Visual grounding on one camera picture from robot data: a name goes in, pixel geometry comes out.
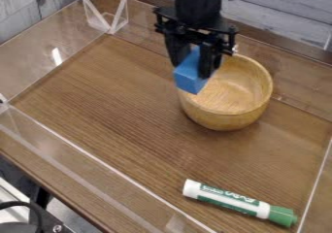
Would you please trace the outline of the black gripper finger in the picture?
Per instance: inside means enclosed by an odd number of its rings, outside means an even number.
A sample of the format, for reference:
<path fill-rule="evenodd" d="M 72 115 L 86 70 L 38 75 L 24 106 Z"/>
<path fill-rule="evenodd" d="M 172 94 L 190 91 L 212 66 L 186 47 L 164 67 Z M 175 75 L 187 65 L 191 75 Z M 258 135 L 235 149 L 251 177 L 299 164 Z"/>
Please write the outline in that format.
<path fill-rule="evenodd" d="M 222 61 L 220 49 L 210 43 L 200 45 L 199 77 L 208 79 L 214 71 L 219 68 Z"/>
<path fill-rule="evenodd" d="M 178 66 L 191 53 L 191 46 L 186 39 L 174 34 L 166 35 L 166 48 L 174 66 Z"/>

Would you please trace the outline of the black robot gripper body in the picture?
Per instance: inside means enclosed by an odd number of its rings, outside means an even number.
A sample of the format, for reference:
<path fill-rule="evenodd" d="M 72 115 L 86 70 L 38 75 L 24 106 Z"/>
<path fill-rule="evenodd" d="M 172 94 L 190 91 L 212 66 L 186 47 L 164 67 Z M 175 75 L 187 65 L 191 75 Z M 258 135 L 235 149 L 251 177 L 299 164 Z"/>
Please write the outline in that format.
<path fill-rule="evenodd" d="M 156 31 L 182 36 L 190 46 L 210 43 L 231 55 L 239 30 L 223 20 L 220 9 L 222 0 L 174 0 L 172 7 L 154 10 Z"/>

